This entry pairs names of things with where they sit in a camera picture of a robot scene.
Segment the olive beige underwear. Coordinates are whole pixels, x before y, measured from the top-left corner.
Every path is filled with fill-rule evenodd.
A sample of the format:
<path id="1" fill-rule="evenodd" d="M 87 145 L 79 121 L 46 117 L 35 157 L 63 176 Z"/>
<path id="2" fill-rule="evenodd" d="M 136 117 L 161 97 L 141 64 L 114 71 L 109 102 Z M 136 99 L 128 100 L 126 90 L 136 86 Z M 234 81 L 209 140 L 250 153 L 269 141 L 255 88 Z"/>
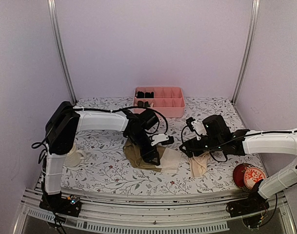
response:
<path id="1" fill-rule="evenodd" d="M 176 174 L 179 164 L 182 162 L 182 153 L 160 145 L 157 146 L 157 150 L 160 156 L 159 166 L 144 162 L 140 156 L 139 147 L 133 144 L 130 140 L 127 140 L 123 147 L 123 152 L 126 158 L 130 161 L 134 168 L 160 173 Z"/>

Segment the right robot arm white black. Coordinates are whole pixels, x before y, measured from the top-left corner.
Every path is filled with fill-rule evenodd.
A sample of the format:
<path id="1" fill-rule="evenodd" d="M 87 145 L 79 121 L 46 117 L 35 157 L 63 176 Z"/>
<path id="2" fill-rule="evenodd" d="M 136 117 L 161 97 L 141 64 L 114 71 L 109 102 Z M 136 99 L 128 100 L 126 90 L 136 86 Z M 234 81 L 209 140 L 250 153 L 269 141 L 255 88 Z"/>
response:
<path id="1" fill-rule="evenodd" d="M 226 211 L 231 217 L 247 215 L 269 208 L 267 200 L 297 184 L 297 128 L 291 130 L 231 132 L 221 115 L 212 115 L 198 122 L 190 117 L 186 126 L 196 136 L 182 141 L 179 149 L 189 158 L 206 152 L 222 152 L 225 156 L 252 154 L 288 154 L 296 158 L 274 175 L 261 179 L 252 187 L 246 199 L 229 202 Z"/>

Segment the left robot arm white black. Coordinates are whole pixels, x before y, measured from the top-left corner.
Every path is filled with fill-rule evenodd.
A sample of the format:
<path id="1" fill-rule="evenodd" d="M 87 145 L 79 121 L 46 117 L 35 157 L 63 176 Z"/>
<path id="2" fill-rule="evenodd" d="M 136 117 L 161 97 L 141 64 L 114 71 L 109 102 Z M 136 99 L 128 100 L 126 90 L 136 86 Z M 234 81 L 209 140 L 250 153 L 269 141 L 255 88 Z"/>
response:
<path id="1" fill-rule="evenodd" d="M 74 145 L 76 133 L 86 130 L 111 130 L 122 132 L 123 136 L 139 147 L 144 162 L 159 165 L 160 156 L 156 143 L 147 131 L 158 123 L 158 112 L 143 108 L 140 114 L 132 113 L 133 107 L 118 110 L 95 108 L 75 108 L 70 102 L 60 104 L 45 126 L 42 198 L 39 207 L 53 214 L 77 217 L 81 202 L 71 196 L 63 198 L 61 193 L 61 174 L 67 154 Z"/>

